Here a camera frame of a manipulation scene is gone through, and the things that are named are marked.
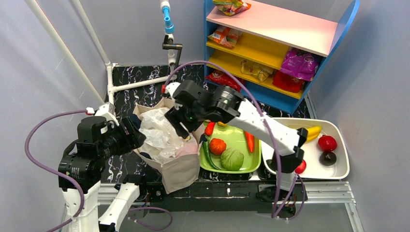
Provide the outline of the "white plastic grocery bag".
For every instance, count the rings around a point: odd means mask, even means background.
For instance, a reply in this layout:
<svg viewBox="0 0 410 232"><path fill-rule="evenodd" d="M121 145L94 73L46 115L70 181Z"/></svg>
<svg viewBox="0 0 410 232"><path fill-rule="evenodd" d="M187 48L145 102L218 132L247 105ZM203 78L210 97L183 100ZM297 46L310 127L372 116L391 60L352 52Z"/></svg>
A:
<svg viewBox="0 0 410 232"><path fill-rule="evenodd" d="M184 155L198 153L196 139L192 135L185 139L179 137L165 117L167 111L169 108L161 107L140 114L140 132L146 136L146 139L137 150L160 164Z"/></svg>

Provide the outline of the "floral canvas tote bag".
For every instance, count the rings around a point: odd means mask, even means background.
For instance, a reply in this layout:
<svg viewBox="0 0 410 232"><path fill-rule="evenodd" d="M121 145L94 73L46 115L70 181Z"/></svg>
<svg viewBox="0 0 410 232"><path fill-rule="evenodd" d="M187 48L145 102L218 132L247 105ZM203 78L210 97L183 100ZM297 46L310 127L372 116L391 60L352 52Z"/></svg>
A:
<svg viewBox="0 0 410 232"><path fill-rule="evenodd" d="M133 111L134 115L140 118L140 114L147 112L151 109L157 109L161 107L171 108L173 103L170 99L161 99L154 107L148 107L137 104ZM198 179L200 170L200 148L202 143L200 142L201 135L204 132L204 127L200 126L199 129L190 133L198 143L198 153L188 154L178 157L170 162L160 164L154 160L151 160L148 155L142 155L135 149L135 153L144 160L148 166L157 170L161 174L161 181L165 187L166 193L172 193L174 191L186 188Z"/></svg>

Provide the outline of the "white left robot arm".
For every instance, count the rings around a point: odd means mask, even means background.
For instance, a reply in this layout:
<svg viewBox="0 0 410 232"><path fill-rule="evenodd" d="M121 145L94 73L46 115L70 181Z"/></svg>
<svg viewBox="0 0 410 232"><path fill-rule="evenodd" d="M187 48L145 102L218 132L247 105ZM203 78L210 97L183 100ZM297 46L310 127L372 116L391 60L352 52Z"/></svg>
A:
<svg viewBox="0 0 410 232"><path fill-rule="evenodd" d="M101 187L105 162L141 147L146 137L129 117L118 121L112 103L107 102L97 110L90 108L88 117L77 126L78 138L63 152L58 171L74 179L80 186L59 177L67 208L73 220L68 224L70 232L117 232L132 203L140 195L140 174L127 175L120 185L108 209L98 214L98 193Z"/></svg>

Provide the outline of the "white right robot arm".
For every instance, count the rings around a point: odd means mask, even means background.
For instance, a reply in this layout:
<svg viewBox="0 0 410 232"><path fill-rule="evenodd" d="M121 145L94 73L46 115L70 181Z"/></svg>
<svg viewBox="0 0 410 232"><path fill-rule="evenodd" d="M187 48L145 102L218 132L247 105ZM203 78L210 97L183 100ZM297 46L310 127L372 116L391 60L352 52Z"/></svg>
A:
<svg viewBox="0 0 410 232"><path fill-rule="evenodd" d="M291 129L266 116L258 105L227 86L208 91L192 80L174 82L162 88L173 107L165 114L178 136L188 137L205 120L222 122L249 132L274 149L272 160L278 188L290 191L294 186L295 169L304 156L302 145L307 140L307 129Z"/></svg>

